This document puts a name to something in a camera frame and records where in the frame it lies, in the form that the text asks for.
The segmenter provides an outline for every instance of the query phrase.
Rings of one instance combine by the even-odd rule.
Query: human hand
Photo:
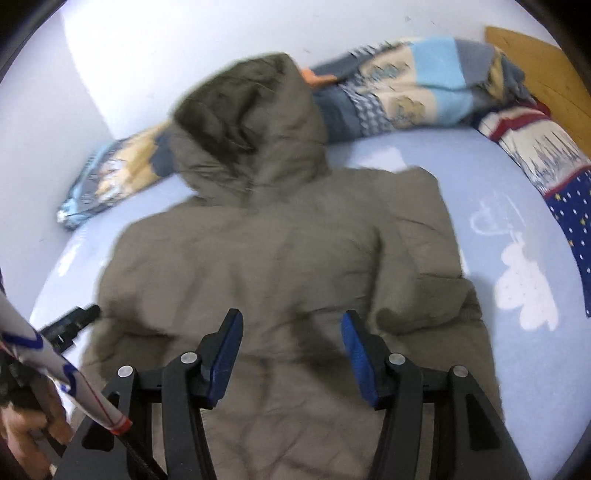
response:
[[[15,459],[33,480],[46,478],[50,473],[51,462],[37,446],[31,431],[47,429],[62,445],[72,438],[72,428],[68,425],[66,411],[53,382],[45,378],[42,380],[37,397],[43,396],[39,398],[39,403],[49,411],[49,421],[42,411],[15,408],[12,403],[0,408],[0,434]]]

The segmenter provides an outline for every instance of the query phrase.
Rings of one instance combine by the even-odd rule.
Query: white wall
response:
[[[67,1],[0,83],[0,267],[11,300],[29,314],[68,239],[55,211],[86,156],[163,120],[229,62],[282,50],[308,66],[405,36],[481,40],[486,24],[553,42],[514,0]]]
[[[553,43],[515,0],[69,0],[76,67],[116,137],[162,121],[229,62],[282,50],[302,66],[400,37],[483,40],[485,25]]]
[[[0,83],[0,268],[25,316],[69,237],[56,209],[87,155],[111,139],[54,15]]]

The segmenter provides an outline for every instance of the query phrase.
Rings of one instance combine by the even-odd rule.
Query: finger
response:
[[[72,427],[67,422],[66,410],[61,404],[61,398],[57,393],[56,386],[47,379],[47,406],[50,411],[50,422],[47,426],[49,434],[62,445],[68,444],[72,439]]]
[[[15,410],[12,405],[3,412],[7,445],[14,458],[33,480],[43,480],[49,474],[51,462],[30,436],[30,430],[43,429],[47,419],[42,412]]]
[[[6,440],[6,428],[4,427],[4,421],[2,419],[2,411],[4,408],[0,408],[0,436]]]

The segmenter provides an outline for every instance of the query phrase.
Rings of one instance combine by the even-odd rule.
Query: light blue bed sheet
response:
[[[543,198],[473,129],[418,129],[335,145],[335,167],[435,175],[491,334],[506,425],[532,480],[553,478],[591,419],[591,319]]]

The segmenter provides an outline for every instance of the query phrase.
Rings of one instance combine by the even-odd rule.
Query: patterned blanket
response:
[[[475,119],[544,196],[573,251],[591,317],[591,161],[542,105],[517,105]]]
[[[473,113],[532,101],[523,72],[501,50],[453,37],[363,47],[304,77],[322,87],[314,99],[329,142],[420,125],[450,127]]]
[[[329,143],[395,128],[449,127],[475,112],[530,100],[523,72],[496,47],[453,37],[362,47],[302,75],[314,89]],[[74,230],[174,172],[167,123],[94,153],[57,212]]]

